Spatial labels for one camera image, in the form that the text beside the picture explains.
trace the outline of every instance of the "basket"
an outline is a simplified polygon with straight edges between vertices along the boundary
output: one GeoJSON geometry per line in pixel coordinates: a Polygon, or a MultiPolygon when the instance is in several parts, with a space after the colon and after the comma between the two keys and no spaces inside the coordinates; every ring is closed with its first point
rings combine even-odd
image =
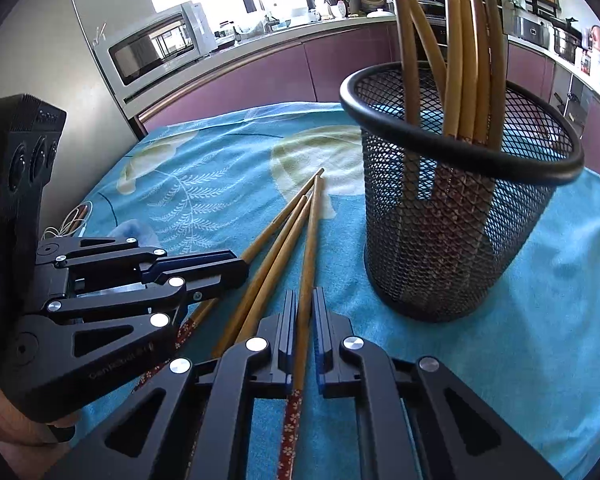
{"type": "Polygon", "coordinates": [[[510,82],[500,152],[443,137],[435,82],[419,72],[422,128],[404,122],[399,63],[351,75],[340,101],[362,127],[368,278],[395,310],[439,322],[480,305],[584,153],[557,111],[510,82]]]}

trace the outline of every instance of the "blue towel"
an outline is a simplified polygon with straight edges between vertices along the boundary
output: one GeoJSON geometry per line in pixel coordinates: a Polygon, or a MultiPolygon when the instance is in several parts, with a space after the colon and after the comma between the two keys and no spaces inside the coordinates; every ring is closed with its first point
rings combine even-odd
{"type": "MultiPolygon", "coordinates": [[[[326,168],[315,283],[356,334],[397,358],[437,356],[568,480],[600,456],[600,176],[558,188],[529,240],[470,316],[426,324],[382,304],[363,265],[365,203],[360,130],[335,104],[284,104],[160,128],[88,199],[86,236],[116,232],[170,254],[239,254],[320,166],[326,168]]],[[[303,238],[269,304],[298,290],[303,238]]],[[[263,255],[252,265],[256,269],[263,255]]],[[[229,293],[184,355],[208,358],[242,290],[229,293]]],[[[296,480],[359,478],[354,406],[324,400],[310,363],[296,480]]],[[[84,410],[75,441],[135,381],[84,410]]],[[[275,476],[284,402],[258,400],[248,478],[275,476]]]]}

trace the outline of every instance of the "kitchen counter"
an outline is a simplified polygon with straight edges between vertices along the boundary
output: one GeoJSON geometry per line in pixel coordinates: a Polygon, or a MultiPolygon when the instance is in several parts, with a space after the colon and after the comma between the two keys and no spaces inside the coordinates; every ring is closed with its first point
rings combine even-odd
{"type": "Polygon", "coordinates": [[[289,43],[293,43],[301,38],[316,36],[326,32],[336,32],[338,30],[356,28],[372,23],[394,21],[395,16],[379,16],[377,18],[341,18],[299,25],[297,27],[278,30],[250,40],[243,40],[235,46],[220,50],[219,52],[213,52],[208,57],[186,66],[179,72],[173,73],[168,78],[152,85],[128,103],[122,103],[122,109],[127,118],[134,117],[184,85],[214,72],[223,65],[256,54],[258,51],[267,50],[268,52],[275,52],[277,46],[282,46],[284,44],[285,48],[288,48],[289,43]]]}
{"type": "MultiPolygon", "coordinates": [[[[199,83],[199,86],[201,86],[209,78],[217,76],[218,72],[228,72],[234,70],[237,66],[241,66],[242,60],[247,64],[252,60],[258,59],[259,53],[266,56],[295,44],[301,44],[301,40],[319,37],[321,34],[334,34],[347,29],[359,28],[363,25],[390,23],[394,21],[394,16],[327,20],[279,30],[250,40],[243,40],[235,46],[214,52],[208,57],[200,59],[178,72],[172,73],[168,78],[152,85],[128,103],[122,103],[122,108],[128,118],[139,116],[141,122],[144,122],[147,117],[150,117],[157,110],[164,107],[165,103],[162,101],[165,97],[169,96],[168,100],[173,102],[173,100],[178,98],[179,94],[186,94],[186,92],[190,91],[192,84],[197,85],[199,83]]],[[[568,72],[577,76],[600,99],[600,85],[574,65],[563,60],[552,50],[546,50],[513,36],[509,36],[509,42],[550,58],[568,70],[568,72]]]]}
{"type": "Polygon", "coordinates": [[[538,54],[543,54],[544,56],[554,60],[557,64],[559,64],[565,70],[567,70],[568,72],[571,72],[574,76],[576,76],[578,79],[580,79],[600,99],[599,83],[597,83],[591,76],[582,72],[575,65],[572,65],[567,60],[558,56],[553,50],[547,50],[547,49],[537,46],[536,44],[533,44],[529,41],[521,40],[520,38],[516,38],[514,36],[509,36],[509,42],[518,44],[520,46],[528,48],[529,50],[533,50],[534,52],[537,52],[538,54]]]}

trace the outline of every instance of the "wooden chopstick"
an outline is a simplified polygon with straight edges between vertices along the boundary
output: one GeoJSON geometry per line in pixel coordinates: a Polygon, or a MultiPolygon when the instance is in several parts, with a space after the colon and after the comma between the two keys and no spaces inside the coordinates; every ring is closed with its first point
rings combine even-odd
{"type": "MultiPolygon", "coordinates": [[[[242,252],[240,255],[241,259],[248,264],[253,261],[260,250],[264,247],[264,244],[267,243],[267,240],[269,240],[271,235],[278,230],[278,228],[282,225],[282,222],[284,222],[289,216],[289,213],[293,211],[300,199],[306,195],[309,189],[311,189],[311,186],[314,184],[314,178],[323,173],[324,168],[320,168],[314,173],[314,175],[304,184],[304,186],[302,186],[300,191],[298,191],[296,195],[286,204],[285,208],[278,213],[278,215],[270,222],[270,224],[266,226],[258,235],[258,237],[242,252]]],[[[213,298],[212,300],[206,300],[200,303],[183,326],[187,325],[192,329],[197,328],[200,323],[202,323],[202,320],[205,319],[207,314],[211,312],[213,307],[215,307],[219,301],[220,298],[213,298]]]]}
{"type": "Polygon", "coordinates": [[[320,219],[320,196],[322,179],[317,176],[314,180],[314,195],[312,197],[309,222],[304,245],[304,260],[300,276],[300,296],[298,300],[298,317],[296,320],[296,350],[294,352],[293,388],[304,388],[304,370],[306,368],[307,349],[311,327],[311,303],[314,293],[315,253],[318,245],[318,220],[320,219]]]}
{"type": "Polygon", "coordinates": [[[235,308],[234,314],[232,315],[231,319],[227,322],[226,326],[224,327],[224,332],[222,332],[220,339],[216,343],[216,346],[214,347],[213,351],[211,352],[211,357],[213,359],[221,357],[222,354],[224,354],[224,352],[226,352],[226,350],[234,344],[235,338],[238,335],[238,332],[240,332],[242,325],[244,324],[244,320],[246,319],[247,314],[249,313],[253,301],[255,300],[256,296],[258,295],[258,292],[260,291],[262,283],[267,277],[267,274],[269,273],[273,262],[278,256],[278,253],[280,252],[280,249],[282,248],[286,237],[288,236],[292,227],[296,223],[296,220],[298,219],[298,216],[300,215],[300,212],[302,211],[302,208],[304,207],[306,201],[306,196],[300,198],[298,204],[296,205],[296,208],[292,211],[291,216],[288,218],[284,227],[282,228],[282,231],[280,231],[280,234],[276,238],[276,241],[273,242],[273,245],[267,253],[267,256],[265,256],[264,260],[260,264],[258,272],[256,272],[256,275],[249,283],[247,290],[242,295],[240,303],[235,308]]]}
{"type": "MultiPolygon", "coordinates": [[[[314,185],[314,178],[324,173],[324,168],[320,168],[316,171],[313,176],[301,187],[296,195],[285,205],[284,209],[277,214],[277,216],[266,226],[263,231],[256,237],[256,239],[242,252],[240,257],[250,264],[253,259],[260,252],[264,244],[270,238],[270,236],[278,230],[282,225],[282,222],[289,216],[289,213],[298,205],[301,198],[314,185]]],[[[197,329],[213,308],[218,304],[220,298],[213,298],[212,300],[202,301],[198,307],[193,311],[191,316],[180,326],[178,334],[176,335],[176,348],[179,348],[184,342],[191,336],[193,331],[197,329]]],[[[151,370],[145,372],[138,381],[138,384],[134,387],[133,391],[136,391],[140,386],[145,384],[151,377],[157,374],[166,363],[159,364],[151,370]]]]}
{"type": "Polygon", "coordinates": [[[294,348],[294,374],[292,392],[286,400],[282,440],[278,457],[277,480],[290,480],[296,457],[296,444],[300,430],[302,391],[306,371],[307,352],[311,333],[311,307],[315,280],[315,255],[318,245],[318,220],[320,216],[320,192],[322,179],[317,176],[314,183],[311,212],[306,232],[304,260],[300,276],[300,297],[296,317],[296,344],[294,348]]]}
{"type": "Polygon", "coordinates": [[[505,97],[507,91],[507,66],[504,57],[504,36],[502,22],[496,0],[486,2],[487,21],[489,25],[489,47],[491,49],[491,122],[487,136],[487,146],[493,150],[502,147],[502,130],[504,128],[505,97]]]}
{"type": "Polygon", "coordinates": [[[456,138],[462,99],[462,12],[460,0],[446,1],[446,90],[442,134],[456,138]]]}
{"type": "Polygon", "coordinates": [[[274,260],[267,277],[264,279],[264,282],[258,291],[258,295],[253,301],[253,305],[251,305],[251,309],[244,320],[244,324],[242,325],[242,328],[235,339],[236,343],[245,341],[255,335],[258,329],[258,324],[260,323],[260,319],[262,318],[267,306],[267,301],[269,300],[274,288],[278,284],[278,280],[280,279],[282,272],[285,270],[286,263],[289,261],[294,247],[296,246],[296,242],[298,241],[298,237],[304,228],[304,223],[309,216],[309,210],[314,201],[314,197],[315,195],[312,196],[311,200],[304,204],[304,207],[300,212],[300,216],[291,228],[291,232],[286,237],[285,242],[282,244],[282,248],[280,249],[278,256],[276,256],[276,259],[274,260]]]}
{"type": "Polygon", "coordinates": [[[409,0],[411,8],[411,17],[413,23],[416,26],[420,41],[424,47],[424,52],[427,55],[429,61],[429,67],[433,74],[433,80],[436,82],[436,88],[440,96],[440,102],[445,102],[445,88],[446,88],[446,63],[442,57],[442,51],[438,45],[431,24],[422,10],[422,6],[418,3],[418,0],[409,0]]]}
{"type": "Polygon", "coordinates": [[[470,0],[460,0],[462,14],[462,97],[458,137],[472,142],[475,127],[475,106],[478,86],[478,46],[470,0]]]}
{"type": "Polygon", "coordinates": [[[491,63],[489,60],[489,35],[487,33],[487,16],[482,0],[471,0],[474,17],[475,43],[478,48],[478,77],[475,93],[474,143],[487,143],[487,127],[489,123],[491,63]]]}
{"type": "Polygon", "coordinates": [[[394,0],[397,10],[398,38],[402,57],[402,83],[404,86],[404,120],[420,126],[420,75],[418,54],[411,18],[409,0],[394,0]]]}

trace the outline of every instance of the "person's hand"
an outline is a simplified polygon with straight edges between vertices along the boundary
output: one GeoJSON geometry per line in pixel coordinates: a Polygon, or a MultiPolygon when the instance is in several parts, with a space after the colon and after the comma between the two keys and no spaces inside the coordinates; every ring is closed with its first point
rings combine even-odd
{"type": "MultiPolygon", "coordinates": [[[[77,414],[54,423],[60,428],[75,424],[77,414]]],[[[0,390],[0,453],[21,480],[38,480],[66,452],[45,425],[20,413],[0,390]]]]}

